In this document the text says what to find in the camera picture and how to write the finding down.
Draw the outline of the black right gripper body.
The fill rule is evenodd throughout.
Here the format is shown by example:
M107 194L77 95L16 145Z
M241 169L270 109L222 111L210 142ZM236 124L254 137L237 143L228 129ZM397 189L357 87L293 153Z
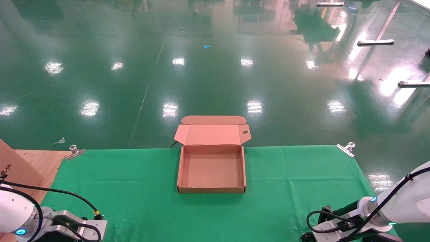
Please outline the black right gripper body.
M343 208L339 208L333 212L336 219L349 219L354 216L358 216L362 214L362 208L360 207L361 200L357 200L352 202L349 205L346 205Z

